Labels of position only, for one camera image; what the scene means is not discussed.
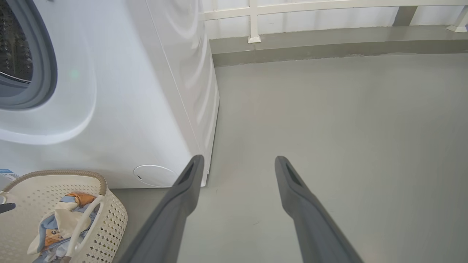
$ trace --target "clothes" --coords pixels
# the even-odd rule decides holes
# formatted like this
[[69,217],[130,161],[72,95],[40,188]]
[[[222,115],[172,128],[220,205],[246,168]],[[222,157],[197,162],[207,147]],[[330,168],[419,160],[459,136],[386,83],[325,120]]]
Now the clothes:
[[[55,206],[55,210],[43,216],[39,223],[39,234],[28,248],[28,255],[41,253],[34,263],[55,262],[65,255],[70,237],[77,227],[83,212],[95,199],[94,196],[82,193],[70,193],[64,196]],[[82,240],[96,218],[98,207],[85,219],[80,229]]]

